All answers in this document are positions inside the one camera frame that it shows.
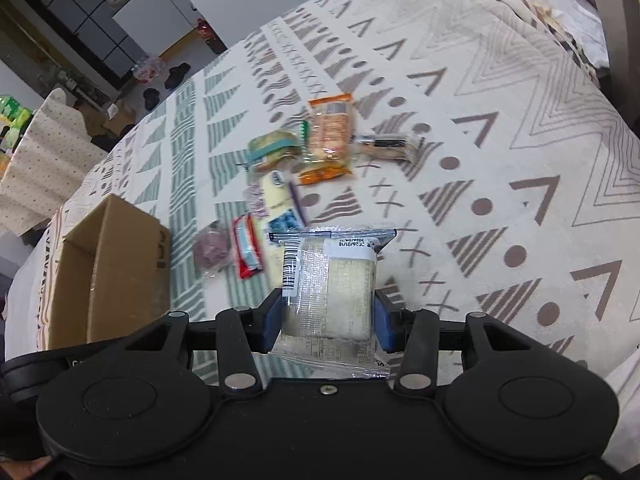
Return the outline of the person hand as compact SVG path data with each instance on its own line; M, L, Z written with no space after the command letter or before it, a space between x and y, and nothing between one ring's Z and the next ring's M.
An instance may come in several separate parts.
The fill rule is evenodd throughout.
M2 460L0 464L1 478L10 480L25 480L38 474L52 462L50 456L36 460Z

